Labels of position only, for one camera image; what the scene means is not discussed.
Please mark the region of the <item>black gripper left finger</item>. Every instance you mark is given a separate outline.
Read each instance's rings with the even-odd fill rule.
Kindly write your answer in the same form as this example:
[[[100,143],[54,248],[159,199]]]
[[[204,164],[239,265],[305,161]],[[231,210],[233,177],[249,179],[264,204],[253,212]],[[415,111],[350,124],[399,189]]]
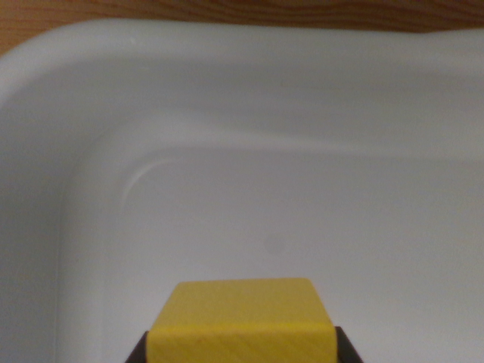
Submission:
[[[145,331],[125,360],[125,363],[147,363],[147,335],[148,331]]]

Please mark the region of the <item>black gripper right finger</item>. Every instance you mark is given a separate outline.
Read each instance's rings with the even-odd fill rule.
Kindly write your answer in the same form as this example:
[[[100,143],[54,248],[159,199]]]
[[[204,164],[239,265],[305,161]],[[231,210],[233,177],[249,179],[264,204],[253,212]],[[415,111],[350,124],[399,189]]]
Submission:
[[[351,340],[340,326],[335,327],[337,334],[337,362],[363,363],[361,356],[353,346]]]

